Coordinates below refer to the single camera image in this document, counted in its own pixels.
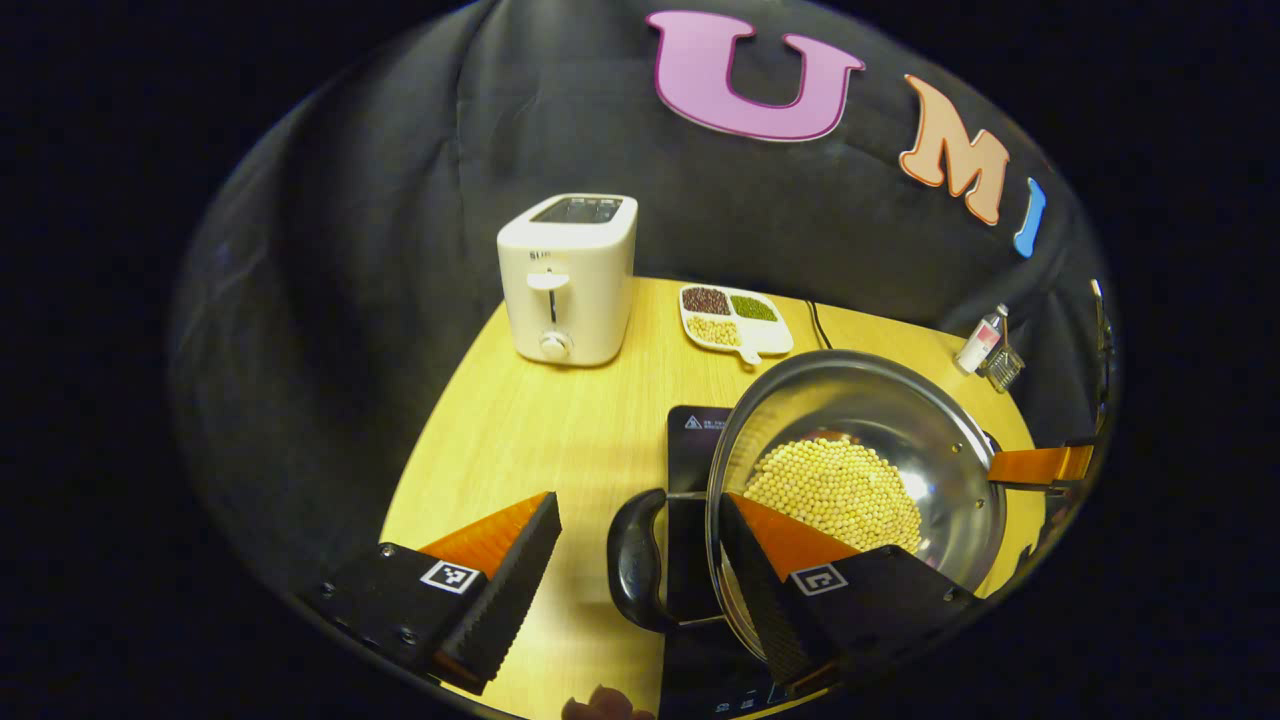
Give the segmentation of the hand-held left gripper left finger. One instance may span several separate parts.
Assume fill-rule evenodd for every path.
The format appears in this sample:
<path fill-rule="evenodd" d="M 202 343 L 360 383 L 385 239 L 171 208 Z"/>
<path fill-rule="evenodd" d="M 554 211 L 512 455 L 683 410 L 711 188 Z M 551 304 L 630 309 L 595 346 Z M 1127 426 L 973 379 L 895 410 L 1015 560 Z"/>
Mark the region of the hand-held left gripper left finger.
<path fill-rule="evenodd" d="M 380 543 L 300 600 L 398 669 L 480 694 L 529 615 L 561 532 L 558 497 L 545 491 L 421 548 Z"/>

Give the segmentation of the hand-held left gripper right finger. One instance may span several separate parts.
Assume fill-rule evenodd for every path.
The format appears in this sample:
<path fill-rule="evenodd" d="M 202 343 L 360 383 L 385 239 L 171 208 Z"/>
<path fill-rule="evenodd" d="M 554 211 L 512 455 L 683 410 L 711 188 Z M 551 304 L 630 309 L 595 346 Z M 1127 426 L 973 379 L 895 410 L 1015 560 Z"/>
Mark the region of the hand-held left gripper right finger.
<path fill-rule="evenodd" d="M 718 529 L 771 675 L 795 694 L 887 676 L 979 611 L 906 550 L 855 550 L 740 493 L 722 496 Z"/>

